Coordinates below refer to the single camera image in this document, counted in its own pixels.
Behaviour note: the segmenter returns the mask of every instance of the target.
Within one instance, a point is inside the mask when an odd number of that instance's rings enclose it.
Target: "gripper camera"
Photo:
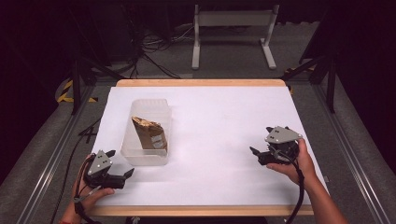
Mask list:
[[[292,161],[295,161],[300,152],[296,140],[302,136],[288,127],[267,127],[267,131],[269,134],[265,141],[269,144],[269,151],[260,152],[256,148],[250,147],[253,155],[259,158],[259,163],[261,165],[268,163],[291,164]]]
[[[116,154],[116,150],[111,150],[105,153],[99,150],[98,153],[92,154],[90,161],[85,170],[84,180],[89,187],[95,189],[97,187],[123,189],[125,180],[132,176],[134,169],[126,172],[124,175],[110,175],[108,170],[113,162],[110,157]]]

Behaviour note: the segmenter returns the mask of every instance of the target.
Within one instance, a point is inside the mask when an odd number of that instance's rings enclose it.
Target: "white tabletop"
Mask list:
[[[112,88],[92,152],[117,150],[111,158],[113,175],[132,168],[120,146],[137,99],[167,100],[172,112],[169,162],[136,166],[124,189],[101,200],[94,215],[117,206],[126,209],[123,214],[135,214],[127,208],[139,206],[281,206],[289,213],[297,203],[298,186],[260,166],[249,150],[267,149],[266,127],[288,126],[302,134],[324,184],[286,86]],[[303,204],[310,207],[307,195]]]

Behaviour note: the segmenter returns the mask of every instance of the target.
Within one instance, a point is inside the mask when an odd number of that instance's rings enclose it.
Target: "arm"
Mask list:
[[[81,178],[81,183],[79,186],[79,190],[81,191],[80,195],[88,195],[89,192],[91,192],[91,188],[86,187],[83,177]],[[72,198],[69,202],[69,205],[67,205],[66,210],[64,211],[64,215],[61,218],[61,221],[63,223],[70,223],[70,224],[80,224],[81,223],[81,216],[79,214],[76,213],[75,211],[75,205],[74,205],[74,193],[76,192],[76,187],[77,187],[77,180],[75,181],[74,185],[73,185],[73,190],[72,190]],[[114,189],[99,189],[97,190],[94,194],[90,195],[89,197],[87,197],[85,200],[83,200],[82,206],[84,207],[84,211],[85,212],[89,212],[90,209],[92,209],[96,202],[98,200],[100,200],[101,198],[110,195],[110,194],[114,194]]]
[[[311,156],[308,154],[304,139],[299,139],[300,153],[297,158],[300,169],[302,170],[305,180],[304,187],[312,203],[314,216],[317,223],[342,224],[347,223],[344,215],[338,209],[326,189],[320,183],[315,172],[315,166]],[[275,163],[267,164],[267,168],[287,175],[291,181],[298,183],[297,172],[292,165],[281,165]]]

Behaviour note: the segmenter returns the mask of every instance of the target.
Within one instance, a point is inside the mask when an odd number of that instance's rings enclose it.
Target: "clear plastic container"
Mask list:
[[[167,149],[143,149],[132,117],[160,123],[167,141]],[[171,109],[165,99],[140,99],[132,102],[130,116],[122,141],[120,154],[132,165],[165,165],[171,149]]]

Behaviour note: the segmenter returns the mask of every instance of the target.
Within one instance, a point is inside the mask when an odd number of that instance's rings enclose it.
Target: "human hand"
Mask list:
[[[86,167],[81,166],[79,168],[78,173],[80,173],[82,169],[84,169],[85,172]],[[76,194],[77,185],[78,185],[78,178],[73,184],[72,198],[69,205],[67,205],[66,210],[64,211],[64,215],[62,217],[62,221],[66,223],[81,223],[81,216],[76,213],[75,204],[74,204],[74,197],[76,196],[75,194]],[[87,186],[86,182],[84,181],[84,177],[82,176],[80,179],[79,189],[78,189],[79,197],[87,196],[91,191],[92,188]],[[99,189],[90,196],[86,197],[84,200],[81,201],[81,204],[84,208],[84,213],[87,213],[91,209],[93,209],[93,207],[100,199],[114,193],[115,193],[114,189]]]
[[[301,138],[298,139],[297,141],[300,149],[299,155],[297,157],[297,162],[300,170],[303,172],[305,184],[309,184],[311,181],[318,179],[317,174],[315,172],[315,166],[306,148],[305,140]],[[277,163],[268,163],[267,168],[271,170],[275,170],[281,174],[284,174],[288,176],[289,179],[293,181],[295,184],[297,185],[299,184],[299,176],[297,174],[295,167],[292,164],[284,165]]]

